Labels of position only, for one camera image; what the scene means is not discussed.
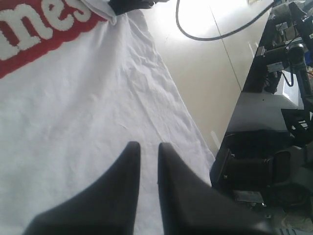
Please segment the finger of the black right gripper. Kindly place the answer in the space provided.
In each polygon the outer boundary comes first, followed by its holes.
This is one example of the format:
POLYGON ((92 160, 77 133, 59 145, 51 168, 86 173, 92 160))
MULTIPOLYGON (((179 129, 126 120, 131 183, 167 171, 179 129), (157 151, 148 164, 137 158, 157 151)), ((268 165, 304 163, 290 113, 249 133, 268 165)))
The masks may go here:
POLYGON ((150 9, 156 2, 154 0, 110 0, 109 6, 116 15, 138 10, 150 9))

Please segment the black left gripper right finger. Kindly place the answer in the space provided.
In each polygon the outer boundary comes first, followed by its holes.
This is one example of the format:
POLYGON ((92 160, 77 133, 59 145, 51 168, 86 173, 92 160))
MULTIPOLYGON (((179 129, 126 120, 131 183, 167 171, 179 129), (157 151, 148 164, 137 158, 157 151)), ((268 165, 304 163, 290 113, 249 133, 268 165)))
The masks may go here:
POLYGON ((166 235, 271 235, 266 219, 219 194, 170 143, 158 147, 158 194, 166 235))

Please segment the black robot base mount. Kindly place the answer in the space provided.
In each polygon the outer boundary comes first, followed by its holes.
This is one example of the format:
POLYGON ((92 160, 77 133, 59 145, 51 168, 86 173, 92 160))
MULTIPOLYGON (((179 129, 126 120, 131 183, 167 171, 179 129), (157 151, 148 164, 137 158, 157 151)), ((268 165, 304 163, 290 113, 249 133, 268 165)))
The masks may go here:
POLYGON ((313 204, 313 139, 286 132, 227 133, 210 170, 213 188, 270 207, 313 204))

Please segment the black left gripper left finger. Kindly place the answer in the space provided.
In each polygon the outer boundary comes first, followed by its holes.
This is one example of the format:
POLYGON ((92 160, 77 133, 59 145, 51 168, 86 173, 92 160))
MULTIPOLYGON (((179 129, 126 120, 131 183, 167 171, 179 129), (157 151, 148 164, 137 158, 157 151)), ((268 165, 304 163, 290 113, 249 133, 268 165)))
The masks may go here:
POLYGON ((140 165, 140 144, 131 141, 98 180, 71 199, 37 215, 24 234, 133 234, 140 165))

